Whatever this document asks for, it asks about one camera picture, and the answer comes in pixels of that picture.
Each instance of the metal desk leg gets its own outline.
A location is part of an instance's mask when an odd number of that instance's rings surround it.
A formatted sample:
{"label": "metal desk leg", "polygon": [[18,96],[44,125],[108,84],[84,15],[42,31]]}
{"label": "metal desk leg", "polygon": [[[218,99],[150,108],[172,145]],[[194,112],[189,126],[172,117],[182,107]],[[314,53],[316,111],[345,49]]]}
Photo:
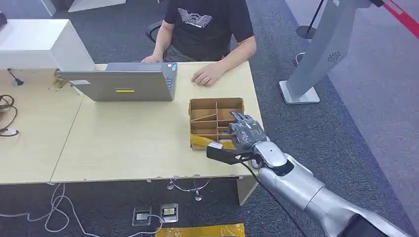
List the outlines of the metal desk leg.
{"label": "metal desk leg", "polygon": [[250,194],[258,186],[258,183],[253,176],[246,176],[243,179],[237,179],[237,193],[239,195],[240,206],[244,205]]}

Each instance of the white cabinet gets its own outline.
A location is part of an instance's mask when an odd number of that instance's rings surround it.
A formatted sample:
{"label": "white cabinet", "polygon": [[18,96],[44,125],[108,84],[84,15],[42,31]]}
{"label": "white cabinet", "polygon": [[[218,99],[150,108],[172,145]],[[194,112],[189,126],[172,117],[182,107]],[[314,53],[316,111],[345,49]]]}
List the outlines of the white cabinet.
{"label": "white cabinet", "polygon": [[94,62],[67,19],[8,20],[0,31],[0,70],[93,71]]}

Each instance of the white label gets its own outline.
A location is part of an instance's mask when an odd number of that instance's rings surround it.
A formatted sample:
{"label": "white label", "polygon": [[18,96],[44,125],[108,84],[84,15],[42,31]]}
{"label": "white label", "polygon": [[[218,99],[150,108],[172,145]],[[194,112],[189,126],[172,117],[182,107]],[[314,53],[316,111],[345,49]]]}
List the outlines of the white label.
{"label": "white label", "polygon": [[147,220],[147,214],[137,213],[137,216],[135,218],[136,218],[137,221],[139,221],[139,220]]}
{"label": "white label", "polygon": [[214,147],[214,148],[217,148],[217,149],[222,149],[222,144],[220,144],[218,142],[211,142],[211,143],[208,144],[208,146]]}
{"label": "white label", "polygon": [[70,83],[73,85],[89,85],[90,84],[90,82],[88,82],[87,80],[71,80]]}

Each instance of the yellow tape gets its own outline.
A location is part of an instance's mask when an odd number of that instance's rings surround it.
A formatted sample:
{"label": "yellow tape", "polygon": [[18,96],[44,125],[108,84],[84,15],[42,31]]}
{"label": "yellow tape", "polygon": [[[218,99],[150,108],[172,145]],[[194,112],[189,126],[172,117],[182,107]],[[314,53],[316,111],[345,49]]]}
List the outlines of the yellow tape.
{"label": "yellow tape", "polygon": [[117,93],[125,93],[125,92],[135,92],[134,90],[115,90]]}
{"label": "yellow tape", "polygon": [[189,228],[162,228],[156,237],[245,237],[242,223],[236,225],[203,226]]}

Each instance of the man's hand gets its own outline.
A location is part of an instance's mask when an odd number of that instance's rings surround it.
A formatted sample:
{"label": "man's hand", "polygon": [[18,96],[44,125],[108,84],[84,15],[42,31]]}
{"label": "man's hand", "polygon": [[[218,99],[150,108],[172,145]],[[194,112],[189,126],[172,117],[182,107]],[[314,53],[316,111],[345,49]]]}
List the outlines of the man's hand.
{"label": "man's hand", "polygon": [[220,62],[212,63],[197,71],[192,77],[192,82],[212,86],[225,72]]}
{"label": "man's hand", "polygon": [[156,56],[154,54],[144,58],[142,61],[142,63],[162,63],[163,62],[163,57],[160,56]]}

